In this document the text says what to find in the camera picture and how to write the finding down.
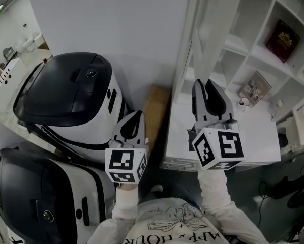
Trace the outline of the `white robot with black top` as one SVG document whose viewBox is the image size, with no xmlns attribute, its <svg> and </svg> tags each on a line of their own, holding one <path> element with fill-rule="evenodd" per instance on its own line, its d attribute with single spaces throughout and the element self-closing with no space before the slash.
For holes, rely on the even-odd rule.
<svg viewBox="0 0 304 244">
<path fill-rule="evenodd" d="M 111 63 L 95 53 L 77 52 L 38 64 L 13 112 L 30 132 L 68 156 L 103 163 L 127 105 Z"/>
<path fill-rule="evenodd" d="M 0 150 L 0 217 L 26 243 L 87 244 L 110 218 L 115 193 L 103 170 Z"/>
</svg>

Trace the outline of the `person's right forearm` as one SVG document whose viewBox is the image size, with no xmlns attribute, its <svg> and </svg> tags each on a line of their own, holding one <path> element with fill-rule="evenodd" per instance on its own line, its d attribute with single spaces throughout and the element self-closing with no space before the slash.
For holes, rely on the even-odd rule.
<svg viewBox="0 0 304 244">
<path fill-rule="evenodd" d="M 197 177 L 204 211 L 218 221 L 225 235 L 242 238 L 245 215 L 231 200 L 224 171 L 199 169 Z"/>
</svg>

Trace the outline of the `dark red hardcover book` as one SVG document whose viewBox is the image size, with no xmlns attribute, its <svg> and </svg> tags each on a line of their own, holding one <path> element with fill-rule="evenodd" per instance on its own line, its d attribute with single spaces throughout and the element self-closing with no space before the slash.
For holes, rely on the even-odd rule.
<svg viewBox="0 0 304 244">
<path fill-rule="evenodd" d="M 300 41 L 299 35 L 282 20 L 278 20 L 265 47 L 282 63 L 291 56 Z"/>
</svg>

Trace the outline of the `person's left forearm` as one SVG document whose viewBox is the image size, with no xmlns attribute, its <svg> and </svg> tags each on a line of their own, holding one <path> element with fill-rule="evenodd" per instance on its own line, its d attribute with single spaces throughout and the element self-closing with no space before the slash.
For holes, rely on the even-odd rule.
<svg viewBox="0 0 304 244">
<path fill-rule="evenodd" d="M 138 214 L 138 202 L 138 185 L 120 184 L 116 188 L 116 200 L 112 210 L 112 220 L 118 224 L 134 224 Z"/>
</svg>

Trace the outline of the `white cabinet door ribbed glass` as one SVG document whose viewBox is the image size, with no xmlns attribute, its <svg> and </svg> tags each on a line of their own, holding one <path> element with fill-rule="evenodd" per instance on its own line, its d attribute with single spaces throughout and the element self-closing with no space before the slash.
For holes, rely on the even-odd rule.
<svg viewBox="0 0 304 244">
<path fill-rule="evenodd" d="M 174 82 L 172 86 L 171 103 L 176 103 L 181 92 L 186 65 L 191 53 L 193 33 L 201 22 L 206 0 L 188 0 L 185 24 L 180 42 L 179 54 L 175 70 Z"/>
</svg>

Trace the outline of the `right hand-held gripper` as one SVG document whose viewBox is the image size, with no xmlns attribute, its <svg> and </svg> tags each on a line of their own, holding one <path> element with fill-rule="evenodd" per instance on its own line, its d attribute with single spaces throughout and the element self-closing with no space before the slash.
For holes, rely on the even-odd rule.
<svg viewBox="0 0 304 244">
<path fill-rule="evenodd" d="M 189 151 L 196 154 L 201 170 L 230 170 L 245 160 L 244 135 L 234 120 L 232 102 L 211 79 L 194 82 L 192 113 L 198 122 L 187 130 Z M 215 116 L 225 121 L 215 122 Z"/>
</svg>

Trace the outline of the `person's white printed shirt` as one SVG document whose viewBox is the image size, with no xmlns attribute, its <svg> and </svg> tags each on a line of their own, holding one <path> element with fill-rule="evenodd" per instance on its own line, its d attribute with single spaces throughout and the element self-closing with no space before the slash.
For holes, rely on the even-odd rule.
<svg viewBox="0 0 304 244">
<path fill-rule="evenodd" d="M 211 212 L 175 198 L 147 202 L 136 218 L 126 219 L 114 209 L 101 223 L 87 244 L 269 244 L 260 230 L 234 202 Z"/>
</svg>

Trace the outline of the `beige picture book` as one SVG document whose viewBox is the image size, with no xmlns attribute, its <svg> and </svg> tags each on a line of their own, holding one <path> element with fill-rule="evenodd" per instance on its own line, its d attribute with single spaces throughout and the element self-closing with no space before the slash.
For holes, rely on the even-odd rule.
<svg viewBox="0 0 304 244">
<path fill-rule="evenodd" d="M 248 107 L 253 108 L 270 90 L 271 85 L 258 71 L 255 71 L 238 95 L 246 98 L 249 101 Z"/>
</svg>

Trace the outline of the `person's dark trousers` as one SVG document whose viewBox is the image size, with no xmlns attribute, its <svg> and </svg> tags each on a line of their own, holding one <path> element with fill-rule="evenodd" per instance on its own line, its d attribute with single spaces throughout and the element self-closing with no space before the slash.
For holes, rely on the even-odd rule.
<svg viewBox="0 0 304 244">
<path fill-rule="evenodd" d="M 163 192 L 162 193 L 151 193 L 149 192 L 145 196 L 143 196 L 140 200 L 140 204 L 151 201 L 151 200 L 157 200 L 162 198 L 177 198 L 182 199 L 189 205 L 197 208 L 199 211 L 201 211 L 200 206 L 197 204 L 197 202 L 193 199 L 191 196 L 191 193 L 184 187 L 182 187 L 179 184 L 164 184 L 163 186 Z"/>
</svg>

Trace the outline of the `white shelving cabinet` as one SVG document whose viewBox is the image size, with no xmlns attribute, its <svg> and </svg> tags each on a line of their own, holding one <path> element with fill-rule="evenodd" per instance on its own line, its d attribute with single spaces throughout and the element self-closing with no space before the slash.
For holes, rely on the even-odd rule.
<svg viewBox="0 0 304 244">
<path fill-rule="evenodd" d="M 265 47 L 279 19 L 300 37 L 285 63 Z M 304 105 L 304 0 L 206 0 L 177 102 L 191 99 L 197 78 L 237 95 L 255 71 L 271 85 L 263 102 L 274 122 Z"/>
</svg>

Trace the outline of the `white table top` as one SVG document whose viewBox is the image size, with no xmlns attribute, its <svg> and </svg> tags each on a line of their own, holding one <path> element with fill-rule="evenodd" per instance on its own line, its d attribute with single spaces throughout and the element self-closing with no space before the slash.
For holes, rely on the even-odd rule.
<svg viewBox="0 0 304 244">
<path fill-rule="evenodd" d="M 266 103 L 242 112 L 237 108 L 237 99 L 232 100 L 234 118 L 245 139 L 245 161 L 242 167 L 254 168 L 281 160 L 276 124 L 266 110 Z M 160 167 L 177 171 L 196 171 L 198 158 L 189 151 L 188 129 L 195 123 L 192 100 L 172 103 L 165 157 Z"/>
</svg>

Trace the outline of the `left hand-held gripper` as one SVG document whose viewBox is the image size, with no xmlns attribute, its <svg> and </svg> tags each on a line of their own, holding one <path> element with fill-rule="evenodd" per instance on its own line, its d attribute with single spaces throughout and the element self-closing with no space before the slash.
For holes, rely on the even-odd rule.
<svg viewBox="0 0 304 244">
<path fill-rule="evenodd" d="M 134 111 L 113 128 L 105 149 L 105 172 L 112 182 L 138 184 L 147 166 L 148 139 L 145 115 Z"/>
</svg>

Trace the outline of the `white box with black holes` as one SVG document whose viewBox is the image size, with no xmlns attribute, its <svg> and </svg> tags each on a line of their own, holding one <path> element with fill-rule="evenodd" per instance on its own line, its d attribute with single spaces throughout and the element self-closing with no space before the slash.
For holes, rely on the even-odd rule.
<svg viewBox="0 0 304 244">
<path fill-rule="evenodd" d="M 0 101 L 9 103 L 27 72 L 20 58 L 11 60 L 0 74 Z"/>
</svg>

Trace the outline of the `dark metal chair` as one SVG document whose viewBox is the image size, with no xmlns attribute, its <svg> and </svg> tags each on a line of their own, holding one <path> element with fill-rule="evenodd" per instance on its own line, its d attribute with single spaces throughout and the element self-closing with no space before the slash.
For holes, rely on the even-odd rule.
<svg viewBox="0 0 304 244">
<path fill-rule="evenodd" d="M 9 48 L 5 48 L 3 50 L 3 56 L 7 62 L 7 64 L 13 60 L 14 58 L 17 57 L 17 51 L 15 51 L 12 47 L 9 47 Z"/>
</svg>

